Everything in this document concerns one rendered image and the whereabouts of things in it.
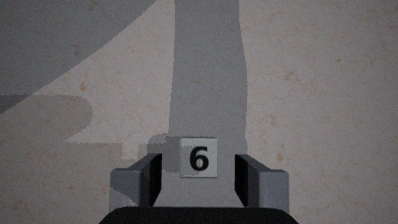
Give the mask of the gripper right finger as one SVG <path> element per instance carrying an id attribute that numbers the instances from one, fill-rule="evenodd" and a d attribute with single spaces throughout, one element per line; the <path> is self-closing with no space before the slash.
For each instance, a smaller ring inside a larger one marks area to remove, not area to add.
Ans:
<path id="1" fill-rule="evenodd" d="M 275 208 L 289 214 L 289 174 L 247 154 L 235 154 L 235 192 L 244 207 Z"/>

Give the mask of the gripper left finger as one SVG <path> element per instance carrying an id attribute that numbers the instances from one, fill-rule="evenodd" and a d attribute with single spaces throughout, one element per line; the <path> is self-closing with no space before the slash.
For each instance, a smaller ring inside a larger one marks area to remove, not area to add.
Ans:
<path id="1" fill-rule="evenodd" d="M 109 213 L 122 207 L 152 207 L 161 191 L 162 154 L 149 153 L 129 168 L 110 172 Z"/>

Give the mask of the grey number cube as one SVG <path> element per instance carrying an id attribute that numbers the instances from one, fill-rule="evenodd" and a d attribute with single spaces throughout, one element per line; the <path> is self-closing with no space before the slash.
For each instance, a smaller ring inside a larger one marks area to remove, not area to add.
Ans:
<path id="1" fill-rule="evenodd" d="M 219 140 L 216 137 L 182 137 L 179 142 L 179 177 L 219 177 Z"/>

